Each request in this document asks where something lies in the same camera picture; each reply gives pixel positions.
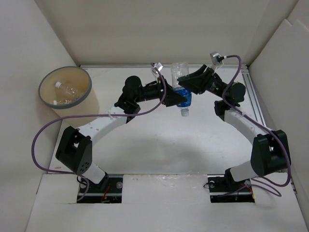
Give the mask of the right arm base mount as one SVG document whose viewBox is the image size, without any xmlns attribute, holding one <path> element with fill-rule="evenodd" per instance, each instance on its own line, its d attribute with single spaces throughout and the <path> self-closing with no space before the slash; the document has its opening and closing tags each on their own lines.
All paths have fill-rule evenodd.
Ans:
<svg viewBox="0 0 309 232">
<path fill-rule="evenodd" d="M 235 182 L 223 174 L 208 174 L 203 187 L 209 190 L 211 203 L 255 203 L 249 179 Z"/>
</svg>

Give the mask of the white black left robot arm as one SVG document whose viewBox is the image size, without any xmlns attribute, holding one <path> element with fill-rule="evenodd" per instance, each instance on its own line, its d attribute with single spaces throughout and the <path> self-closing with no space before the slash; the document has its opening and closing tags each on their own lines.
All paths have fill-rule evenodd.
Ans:
<svg viewBox="0 0 309 232">
<path fill-rule="evenodd" d="M 175 92 L 167 81 L 153 81 L 143 86 L 139 77 L 130 76 L 107 116 L 98 117 L 77 129 L 69 126 L 63 131 L 56 159 L 77 176 L 87 178 L 96 191 L 104 191 L 109 175 L 93 162 L 93 145 L 115 128 L 134 119 L 135 114 L 140 111 L 139 102 L 154 99 L 162 100 L 166 107 L 187 100 L 185 96 Z"/>
</svg>

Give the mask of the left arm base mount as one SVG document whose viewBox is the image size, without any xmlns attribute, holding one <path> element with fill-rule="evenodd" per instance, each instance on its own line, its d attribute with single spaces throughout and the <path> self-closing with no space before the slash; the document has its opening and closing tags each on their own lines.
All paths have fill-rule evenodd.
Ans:
<svg viewBox="0 0 309 232">
<path fill-rule="evenodd" d="M 105 180 L 102 187 L 90 181 L 88 191 L 86 191 L 87 182 L 83 178 L 78 177 L 77 203 L 121 203 L 123 177 L 122 174 L 111 174 Z"/>
</svg>

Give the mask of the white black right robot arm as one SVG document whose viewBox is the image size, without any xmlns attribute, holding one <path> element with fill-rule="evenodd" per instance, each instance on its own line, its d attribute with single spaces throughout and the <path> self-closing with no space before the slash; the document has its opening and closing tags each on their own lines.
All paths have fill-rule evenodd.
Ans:
<svg viewBox="0 0 309 232">
<path fill-rule="evenodd" d="M 175 79 L 183 88 L 194 94 L 208 91 L 222 100 L 215 101 L 216 115 L 225 123 L 236 128 L 252 144 L 249 161 L 225 171 L 221 184 L 235 190 L 247 179 L 287 170 L 287 183 L 291 179 L 291 158 L 287 135 L 282 130 L 271 130 L 245 114 L 240 103 L 244 101 L 246 87 L 242 83 L 225 83 L 218 74 L 206 65 L 194 73 L 178 72 Z"/>
</svg>

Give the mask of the blue label bottle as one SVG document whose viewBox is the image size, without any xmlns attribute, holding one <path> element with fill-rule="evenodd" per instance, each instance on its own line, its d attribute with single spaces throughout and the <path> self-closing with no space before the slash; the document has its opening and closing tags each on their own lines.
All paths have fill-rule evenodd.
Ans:
<svg viewBox="0 0 309 232">
<path fill-rule="evenodd" d="M 173 90 L 181 96 L 186 97 L 186 100 L 177 104 L 177 107 L 180 109 L 181 115 L 183 117 L 189 116 L 189 107 L 191 106 L 192 102 L 192 93 L 186 88 L 180 86 L 178 82 L 178 78 L 189 75 L 188 63 L 173 63 L 171 64 L 170 70 Z"/>
<path fill-rule="evenodd" d="M 68 98 L 64 98 L 64 99 L 61 98 L 61 99 L 53 100 L 52 105 L 67 105 L 67 104 L 71 104 L 72 102 L 74 102 L 74 100 L 68 99 Z"/>
</svg>

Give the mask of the clear unlabelled plastic bottle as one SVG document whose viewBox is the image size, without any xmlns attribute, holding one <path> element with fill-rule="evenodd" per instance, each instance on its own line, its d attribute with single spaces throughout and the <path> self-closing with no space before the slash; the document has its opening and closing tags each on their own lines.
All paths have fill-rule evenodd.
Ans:
<svg viewBox="0 0 309 232">
<path fill-rule="evenodd" d="M 83 92 L 73 84 L 56 82 L 55 88 L 63 96 L 66 96 L 70 99 L 78 99 L 83 95 Z"/>
</svg>

